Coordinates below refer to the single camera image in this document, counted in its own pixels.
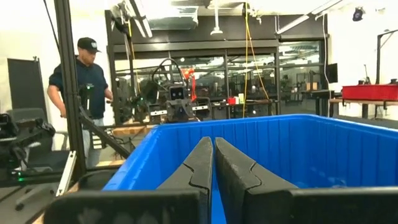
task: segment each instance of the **jeans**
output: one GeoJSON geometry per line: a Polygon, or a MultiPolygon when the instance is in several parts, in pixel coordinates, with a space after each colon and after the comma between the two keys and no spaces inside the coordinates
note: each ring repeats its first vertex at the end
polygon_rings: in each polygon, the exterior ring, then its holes
{"type": "MultiPolygon", "coordinates": [[[[94,119],[94,124],[97,126],[104,126],[104,119],[94,119]]],[[[95,167],[100,162],[101,150],[92,149],[90,132],[88,130],[83,130],[83,144],[85,147],[85,157],[87,168],[95,167]]]]}

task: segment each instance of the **chair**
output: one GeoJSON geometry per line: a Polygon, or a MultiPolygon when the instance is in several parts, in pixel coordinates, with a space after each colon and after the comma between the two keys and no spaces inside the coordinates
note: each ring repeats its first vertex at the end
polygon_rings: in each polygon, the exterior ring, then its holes
{"type": "MultiPolygon", "coordinates": [[[[44,111],[41,108],[23,108],[23,109],[14,109],[9,110],[7,113],[10,115],[13,121],[18,122],[24,119],[36,119],[42,118],[47,121],[44,111]]],[[[39,141],[40,144],[38,146],[32,146],[27,149],[27,168],[35,169],[38,172],[45,171],[62,171],[65,167],[66,161],[68,159],[67,150],[67,140],[68,133],[57,131],[56,134],[63,135],[63,143],[61,150],[53,151],[52,138],[45,138],[39,141]]],[[[25,194],[16,200],[17,211],[20,211],[24,208],[24,203],[28,201],[33,196],[37,194],[47,191],[50,194],[54,194],[57,191],[58,184],[40,184],[34,187],[33,189],[26,189],[25,194]]]]}

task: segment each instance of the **white wall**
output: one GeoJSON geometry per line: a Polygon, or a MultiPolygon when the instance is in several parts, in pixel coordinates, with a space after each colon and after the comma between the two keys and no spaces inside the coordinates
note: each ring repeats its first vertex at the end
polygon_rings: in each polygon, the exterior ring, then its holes
{"type": "MultiPolygon", "coordinates": [[[[81,1],[81,8],[78,8],[78,4],[71,3],[73,6],[73,41],[76,44],[80,37],[86,36],[97,41],[98,48],[103,53],[97,54],[96,63],[103,68],[105,78],[111,84],[106,55],[108,41],[103,11],[99,9],[93,11],[92,7],[86,7],[83,2],[86,1],[81,1]]],[[[53,1],[47,1],[47,4],[57,33],[53,1]]],[[[21,7],[16,7],[12,1],[5,1],[2,2],[2,7],[0,7],[0,19],[2,21],[0,23],[0,58],[32,59],[33,56],[38,56],[45,87],[44,91],[47,91],[49,76],[60,63],[60,57],[44,4],[42,1],[20,0],[18,5],[21,5],[21,7]]],[[[0,92],[0,94],[3,98],[6,93],[0,92]]],[[[46,98],[46,104],[49,120],[55,129],[67,130],[66,121],[60,118],[58,109],[49,102],[48,98],[46,98]]],[[[106,109],[104,121],[106,124],[113,123],[113,112],[110,107],[106,109]]]]}
{"type": "MultiPolygon", "coordinates": [[[[329,63],[338,63],[339,83],[334,86],[340,90],[344,85],[357,85],[358,80],[366,77],[365,66],[372,83],[376,81],[376,47],[377,35],[385,29],[396,29],[398,15],[395,10],[398,5],[385,4],[384,13],[376,13],[374,6],[364,9],[366,14],[362,21],[353,22],[355,5],[339,11],[329,13],[328,31],[329,63]]],[[[398,77],[396,73],[396,54],[398,47],[398,33],[394,34],[382,48],[381,83],[389,83],[391,78],[398,77]]],[[[340,105],[340,114],[347,116],[361,116],[361,105],[340,105]]],[[[374,107],[369,107],[369,114],[374,114],[374,107]]],[[[398,109],[389,107],[384,117],[398,119],[398,109]]]]}

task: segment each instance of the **blue bin rim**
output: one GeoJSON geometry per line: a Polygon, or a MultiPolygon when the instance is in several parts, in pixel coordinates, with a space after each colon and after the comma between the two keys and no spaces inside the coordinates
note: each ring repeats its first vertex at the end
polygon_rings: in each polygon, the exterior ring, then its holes
{"type": "Polygon", "coordinates": [[[124,185],[125,181],[129,181],[130,185],[135,183],[136,177],[126,178],[126,175],[130,170],[141,170],[145,162],[136,162],[138,158],[141,161],[148,160],[150,153],[154,149],[157,142],[157,138],[163,130],[173,129],[173,128],[184,128],[192,125],[196,126],[214,126],[217,124],[239,124],[239,123],[249,123],[255,121],[261,121],[267,119],[270,121],[274,120],[287,120],[287,119],[306,119],[313,121],[320,121],[324,123],[333,123],[337,126],[344,126],[346,128],[362,129],[362,131],[368,133],[374,133],[375,129],[378,130],[378,134],[384,136],[394,136],[398,134],[398,130],[392,128],[385,128],[380,126],[373,126],[370,124],[356,123],[353,121],[346,121],[336,118],[327,118],[324,116],[312,115],[312,114],[288,114],[288,115],[278,115],[278,116],[263,116],[256,118],[238,118],[238,119],[228,119],[228,120],[216,120],[216,121],[205,121],[197,123],[178,123],[178,124],[166,124],[158,125],[147,134],[147,136],[142,140],[140,145],[134,150],[134,152],[126,159],[124,164],[119,168],[119,170],[113,175],[111,180],[105,185],[103,190],[120,190],[120,186],[124,185]]]}

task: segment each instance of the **red toolbox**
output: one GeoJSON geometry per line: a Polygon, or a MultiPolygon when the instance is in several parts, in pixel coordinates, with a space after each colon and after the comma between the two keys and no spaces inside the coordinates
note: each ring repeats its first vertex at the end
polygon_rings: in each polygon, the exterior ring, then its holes
{"type": "Polygon", "coordinates": [[[347,100],[398,100],[398,85],[343,86],[343,99],[347,100]]]}

